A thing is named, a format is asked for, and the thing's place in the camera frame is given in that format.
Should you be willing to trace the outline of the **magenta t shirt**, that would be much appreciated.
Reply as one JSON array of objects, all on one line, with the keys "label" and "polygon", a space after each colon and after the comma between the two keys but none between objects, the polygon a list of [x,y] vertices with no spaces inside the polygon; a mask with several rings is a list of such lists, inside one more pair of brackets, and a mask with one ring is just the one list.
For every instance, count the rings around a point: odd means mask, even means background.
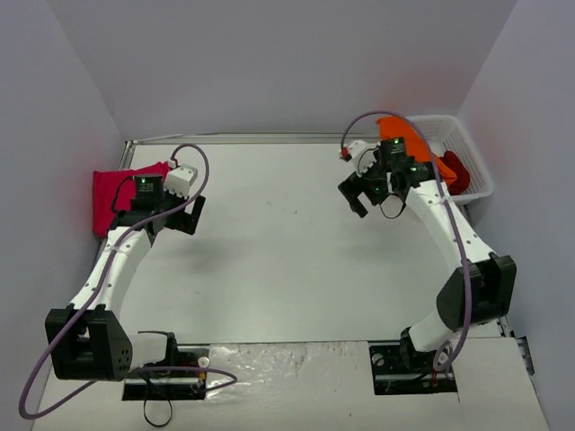
[{"label": "magenta t shirt", "polygon": [[112,200],[116,199],[117,210],[129,210],[130,200],[135,196],[135,185],[132,179],[127,180],[117,189],[126,178],[140,174],[161,174],[166,177],[169,165],[158,162],[140,169],[122,171],[94,171],[93,172],[93,234],[97,238],[105,238],[110,229],[114,213],[111,210]]}]

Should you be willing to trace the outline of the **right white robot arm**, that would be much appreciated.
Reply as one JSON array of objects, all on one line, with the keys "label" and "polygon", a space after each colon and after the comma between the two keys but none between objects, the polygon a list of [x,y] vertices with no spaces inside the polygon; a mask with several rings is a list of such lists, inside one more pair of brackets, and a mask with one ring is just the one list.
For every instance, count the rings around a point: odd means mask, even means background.
[{"label": "right white robot arm", "polygon": [[401,335],[398,357],[404,368],[420,370],[430,352],[463,330],[508,314],[516,263],[496,253],[469,225],[433,163],[409,156],[401,137],[376,144],[355,140],[341,148],[340,156],[353,166],[338,186],[350,209],[367,215],[361,195],[378,207],[389,197],[399,198],[427,228],[450,271],[430,315]]}]

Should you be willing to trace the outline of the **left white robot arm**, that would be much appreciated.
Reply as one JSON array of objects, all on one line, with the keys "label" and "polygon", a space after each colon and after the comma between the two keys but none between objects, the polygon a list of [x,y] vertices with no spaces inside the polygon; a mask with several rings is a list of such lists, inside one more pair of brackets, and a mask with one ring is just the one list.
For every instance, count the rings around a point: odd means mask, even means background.
[{"label": "left white robot arm", "polygon": [[190,189],[196,169],[183,166],[166,176],[134,176],[136,194],[114,217],[104,250],[78,294],[45,320],[51,362],[60,380],[120,382],[150,365],[175,373],[181,353],[173,336],[144,330],[129,335],[119,312],[137,267],[164,229],[193,235],[205,198]]}]

